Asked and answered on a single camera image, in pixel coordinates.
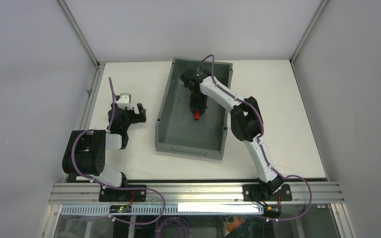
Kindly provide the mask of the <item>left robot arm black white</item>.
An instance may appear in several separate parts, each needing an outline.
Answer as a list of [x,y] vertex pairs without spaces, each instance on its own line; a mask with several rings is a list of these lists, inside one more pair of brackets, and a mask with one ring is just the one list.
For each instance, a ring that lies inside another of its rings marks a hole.
[[112,104],[108,111],[109,125],[106,129],[74,130],[71,132],[62,160],[62,169],[67,175],[81,176],[96,182],[104,188],[128,188],[123,172],[106,166],[107,150],[126,149],[132,124],[146,122],[143,104],[134,107],[120,107]]

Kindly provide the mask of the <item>red handled screwdriver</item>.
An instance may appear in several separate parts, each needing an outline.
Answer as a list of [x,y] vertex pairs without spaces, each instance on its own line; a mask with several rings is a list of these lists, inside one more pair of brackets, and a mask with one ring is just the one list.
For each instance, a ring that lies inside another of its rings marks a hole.
[[194,119],[195,120],[199,120],[200,119],[200,112],[199,111],[196,111],[195,114],[194,114]]

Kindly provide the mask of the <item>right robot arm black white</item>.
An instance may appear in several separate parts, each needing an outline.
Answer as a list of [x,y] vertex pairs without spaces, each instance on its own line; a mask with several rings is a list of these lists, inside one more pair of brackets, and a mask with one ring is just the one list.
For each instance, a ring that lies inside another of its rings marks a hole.
[[205,113],[209,98],[229,113],[232,134],[245,144],[255,164],[259,183],[255,196],[262,200],[271,198],[284,184],[284,178],[268,157],[262,138],[263,119],[256,99],[239,97],[207,70],[187,69],[180,79],[191,92],[190,111],[195,120]]

